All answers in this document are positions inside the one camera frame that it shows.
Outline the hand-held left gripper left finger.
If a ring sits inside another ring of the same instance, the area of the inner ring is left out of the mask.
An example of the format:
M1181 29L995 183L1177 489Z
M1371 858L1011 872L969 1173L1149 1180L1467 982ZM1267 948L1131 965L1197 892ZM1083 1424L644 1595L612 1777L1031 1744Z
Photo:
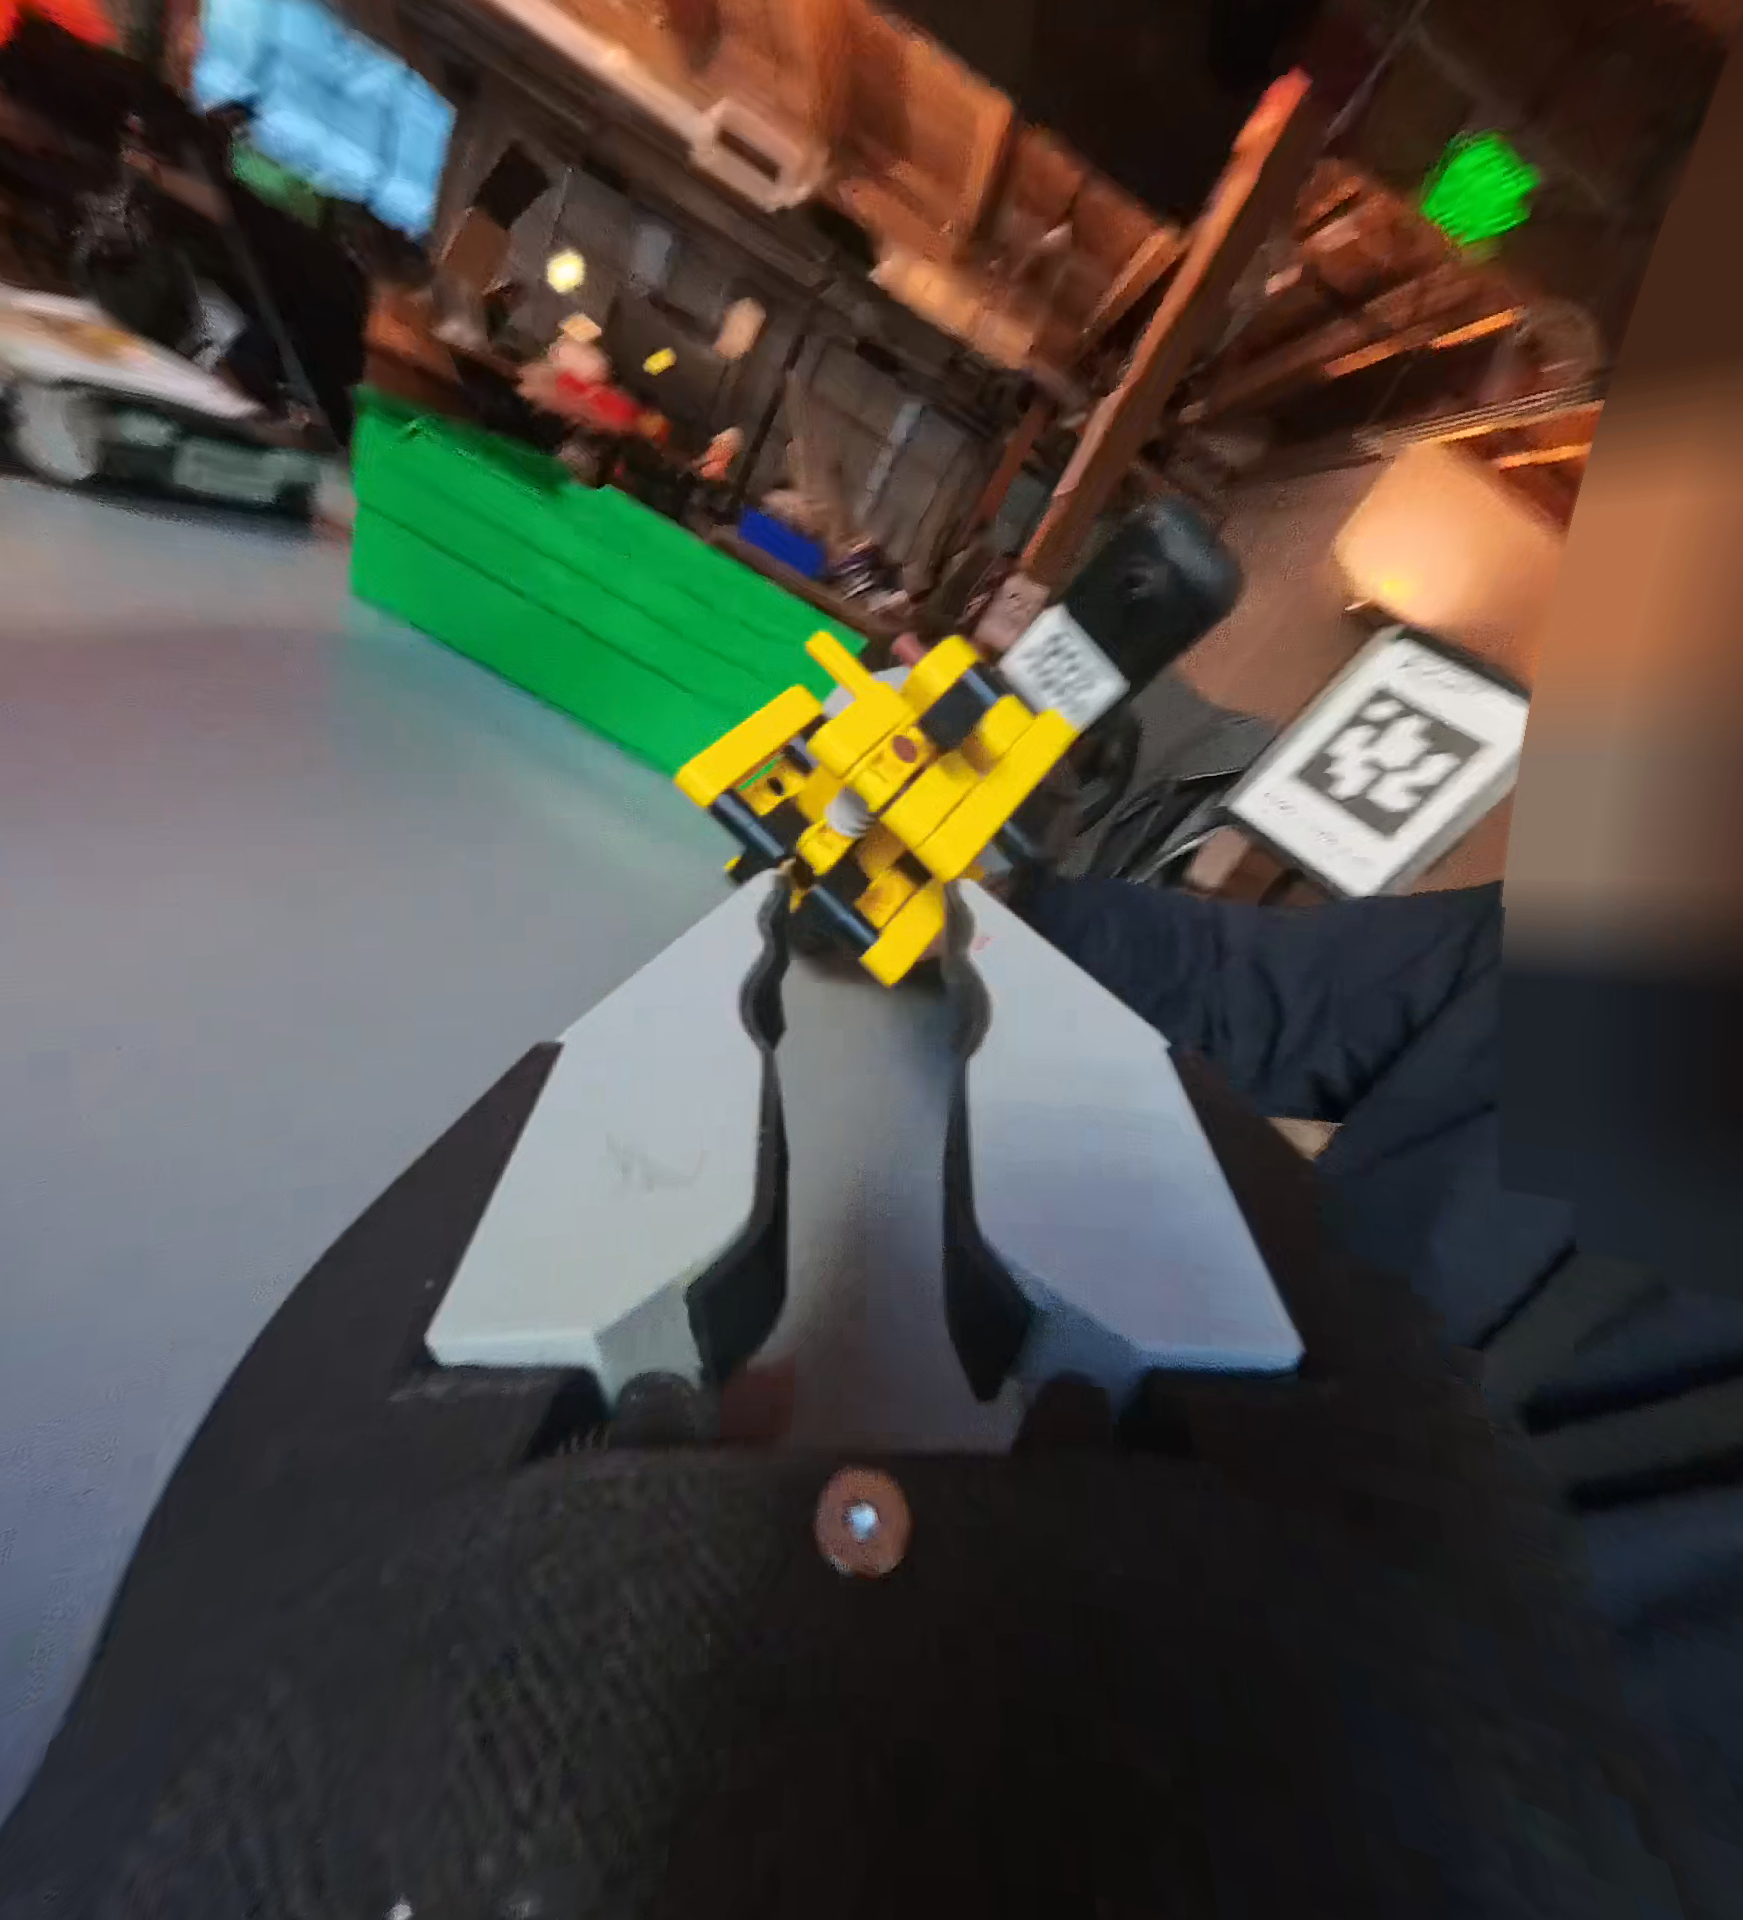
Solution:
M756 876L574 1019L426 1327L442 1369L696 1385L710 1281L758 1213L782 881Z

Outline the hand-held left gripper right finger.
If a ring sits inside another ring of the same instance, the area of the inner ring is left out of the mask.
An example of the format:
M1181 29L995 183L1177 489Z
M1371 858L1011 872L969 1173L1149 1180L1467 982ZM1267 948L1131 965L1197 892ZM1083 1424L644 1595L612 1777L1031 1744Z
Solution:
M1289 1377L1305 1344L1167 1040L993 892L947 892L943 1308L981 1403Z

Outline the yellow black lego model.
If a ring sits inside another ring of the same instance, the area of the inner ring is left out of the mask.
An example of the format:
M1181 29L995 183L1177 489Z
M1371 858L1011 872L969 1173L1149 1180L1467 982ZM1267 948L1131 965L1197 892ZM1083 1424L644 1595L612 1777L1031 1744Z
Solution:
M788 921L891 990L941 943L951 888L985 855L1035 855L1027 806L1125 681L1053 625L1003 658L949 636L881 674L830 632L806 651L832 694L782 690L674 783L732 838L734 877L778 876Z

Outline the green plastic bin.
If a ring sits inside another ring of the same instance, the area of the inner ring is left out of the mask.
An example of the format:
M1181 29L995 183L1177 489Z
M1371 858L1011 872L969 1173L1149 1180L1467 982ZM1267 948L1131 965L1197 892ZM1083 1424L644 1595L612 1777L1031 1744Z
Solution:
M666 775L834 677L804 597L558 459L398 396L354 397L354 595Z

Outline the person's right forearm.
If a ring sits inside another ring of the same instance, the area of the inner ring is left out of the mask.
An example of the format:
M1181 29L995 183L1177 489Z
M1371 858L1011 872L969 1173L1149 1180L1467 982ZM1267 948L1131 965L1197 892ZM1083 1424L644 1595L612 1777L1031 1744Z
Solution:
M1289 908L1079 876L1015 903L1263 1117L1327 1125L1317 1163L1341 1184L1499 1175L1497 881Z

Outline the green exit sign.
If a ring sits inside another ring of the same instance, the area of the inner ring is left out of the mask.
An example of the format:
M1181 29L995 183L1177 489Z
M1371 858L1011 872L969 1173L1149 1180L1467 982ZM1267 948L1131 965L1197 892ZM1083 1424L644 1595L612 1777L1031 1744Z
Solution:
M1419 216L1459 250L1479 250L1523 228L1541 169L1503 132L1461 132L1417 189Z

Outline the red storage bin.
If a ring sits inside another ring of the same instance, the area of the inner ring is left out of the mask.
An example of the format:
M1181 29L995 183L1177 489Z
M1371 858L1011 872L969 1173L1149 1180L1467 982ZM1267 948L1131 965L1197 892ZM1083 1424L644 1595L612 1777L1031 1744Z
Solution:
M620 386L610 362L598 355L554 358L538 388L538 406L606 440L664 447L672 433L670 420Z

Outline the person's legs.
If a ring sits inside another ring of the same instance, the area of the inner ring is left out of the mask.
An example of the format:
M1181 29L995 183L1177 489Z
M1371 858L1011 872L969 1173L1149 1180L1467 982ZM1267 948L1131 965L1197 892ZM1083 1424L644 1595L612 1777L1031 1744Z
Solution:
M1629 1699L1743 1916L1743 975L1331 969L1343 1234L1575 1519Z

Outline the yellow black cardboard box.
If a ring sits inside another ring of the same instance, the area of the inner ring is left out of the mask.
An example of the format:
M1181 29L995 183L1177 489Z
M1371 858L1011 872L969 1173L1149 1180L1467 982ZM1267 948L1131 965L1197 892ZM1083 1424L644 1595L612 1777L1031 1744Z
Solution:
M308 428L90 299L0 279L0 467L308 524L326 454Z

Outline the slanted wooden support post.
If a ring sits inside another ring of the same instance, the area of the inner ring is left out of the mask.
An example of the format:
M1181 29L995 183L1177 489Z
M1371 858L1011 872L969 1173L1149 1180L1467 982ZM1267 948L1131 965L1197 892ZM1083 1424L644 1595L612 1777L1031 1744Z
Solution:
M1269 84L1215 183L1181 260L1141 330L1119 381L1099 397L1019 557L1047 603L1071 577L1099 514L1113 501L1167 411L1173 388L1213 345L1245 269L1291 213L1327 128L1313 77L1293 65Z

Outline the wall lamp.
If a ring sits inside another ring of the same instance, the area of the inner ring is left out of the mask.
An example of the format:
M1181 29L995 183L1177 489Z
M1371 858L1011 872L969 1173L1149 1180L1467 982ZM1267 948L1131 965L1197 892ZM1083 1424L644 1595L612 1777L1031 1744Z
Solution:
M1397 452L1331 542L1355 601L1467 644L1525 640L1561 557L1551 517L1445 444Z

